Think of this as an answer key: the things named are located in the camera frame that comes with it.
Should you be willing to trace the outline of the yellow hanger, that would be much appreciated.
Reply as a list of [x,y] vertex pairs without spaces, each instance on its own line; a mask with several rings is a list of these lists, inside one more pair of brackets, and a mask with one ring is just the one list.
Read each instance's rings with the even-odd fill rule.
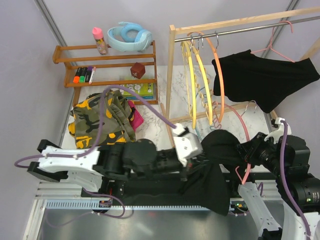
[[196,79],[192,58],[192,46],[189,41],[181,44],[181,54],[183,60],[184,76],[186,82],[188,113],[191,117],[192,128],[196,128],[197,121],[197,101],[196,101]]
[[213,121],[214,121],[214,119],[213,119],[214,114],[213,114],[213,107],[212,107],[212,100],[211,100],[211,96],[212,95],[211,95],[211,90],[209,88],[210,81],[207,78],[206,69],[205,69],[205,67],[203,65],[203,62],[202,62],[202,59],[200,57],[200,53],[199,53],[198,48],[192,46],[191,50],[192,50],[192,53],[195,56],[196,62],[198,64],[198,68],[199,68],[201,76],[202,76],[205,93],[201,92],[200,85],[197,83],[196,80],[194,80],[194,84],[195,84],[195,87],[198,89],[198,96],[201,99],[202,107],[205,110],[205,115],[206,115],[206,117],[208,119],[209,125],[211,126],[213,124]]

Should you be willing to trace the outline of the camouflage yellow trousers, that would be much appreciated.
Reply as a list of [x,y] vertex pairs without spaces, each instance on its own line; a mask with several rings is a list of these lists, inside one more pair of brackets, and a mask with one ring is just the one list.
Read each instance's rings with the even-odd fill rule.
[[[89,149],[97,140],[102,95],[93,93],[70,111],[74,121],[68,124],[68,131],[77,149]],[[119,90],[110,90],[103,99],[103,105],[102,132],[98,145],[134,142],[136,134],[128,120],[130,108],[127,99]]]

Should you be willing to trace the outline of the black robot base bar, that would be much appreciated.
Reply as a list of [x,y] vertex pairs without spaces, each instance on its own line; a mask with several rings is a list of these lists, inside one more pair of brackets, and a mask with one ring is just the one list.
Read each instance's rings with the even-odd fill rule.
[[[252,172],[250,180],[257,185],[263,183],[262,198],[265,201],[280,201],[276,179],[270,172]],[[119,198],[125,206],[198,206],[195,199],[187,199],[180,194],[183,182],[178,178],[168,180],[102,181],[98,194],[108,194]]]

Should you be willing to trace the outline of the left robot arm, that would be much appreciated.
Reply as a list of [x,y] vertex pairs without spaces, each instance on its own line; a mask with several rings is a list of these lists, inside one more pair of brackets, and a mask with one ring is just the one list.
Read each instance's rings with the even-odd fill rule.
[[155,181],[174,175],[186,178],[194,150],[185,137],[175,137],[174,142],[175,147],[167,150],[157,150],[148,139],[87,150],[47,145],[38,161],[29,164],[27,172],[47,182],[66,180],[104,197],[110,191],[104,180]]

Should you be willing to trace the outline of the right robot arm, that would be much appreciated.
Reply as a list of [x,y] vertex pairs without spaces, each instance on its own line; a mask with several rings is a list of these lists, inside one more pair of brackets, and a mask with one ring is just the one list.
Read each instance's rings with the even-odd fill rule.
[[258,187],[236,179],[229,184],[235,197],[242,197],[255,222],[260,240],[318,240],[320,225],[320,180],[309,173],[310,149],[304,139],[288,135],[277,144],[265,141],[263,133],[239,144],[241,158],[264,166],[275,177],[284,209],[280,225],[265,205]]

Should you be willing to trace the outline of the orange hanger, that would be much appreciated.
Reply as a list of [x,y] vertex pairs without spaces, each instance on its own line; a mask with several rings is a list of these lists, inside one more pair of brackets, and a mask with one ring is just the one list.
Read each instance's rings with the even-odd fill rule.
[[[218,47],[214,46],[210,40],[208,40],[207,42],[208,42],[208,44],[211,48],[211,51],[213,53],[214,61],[215,61],[216,69],[217,69],[217,76],[219,77],[219,87],[220,87],[220,96],[221,96],[220,103],[224,104],[225,103],[224,79],[223,79],[223,73],[222,73],[222,68],[221,68],[219,56],[217,53]],[[193,39],[191,40],[190,45],[191,45],[191,47],[194,47],[194,40]],[[214,90],[210,89],[210,92],[211,92],[211,97],[212,97],[214,95]],[[220,129],[222,127],[221,121],[224,116],[225,107],[222,107],[221,105],[214,106],[214,102],[217,102],[217,101],[211,101],[211,102],[212,102],[212,112],[213,112],[213,124],[211,126],[213,126],[215,129]]]

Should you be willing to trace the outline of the pink trousers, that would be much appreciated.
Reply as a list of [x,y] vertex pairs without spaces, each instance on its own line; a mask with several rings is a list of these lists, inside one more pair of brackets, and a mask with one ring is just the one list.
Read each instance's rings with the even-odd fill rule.
[[134,102],[132,100],[127,101],[129,106],[129,116],[128,120],[134,132],[136,132],[137,128],[144,123],[144,119],[137,110]]

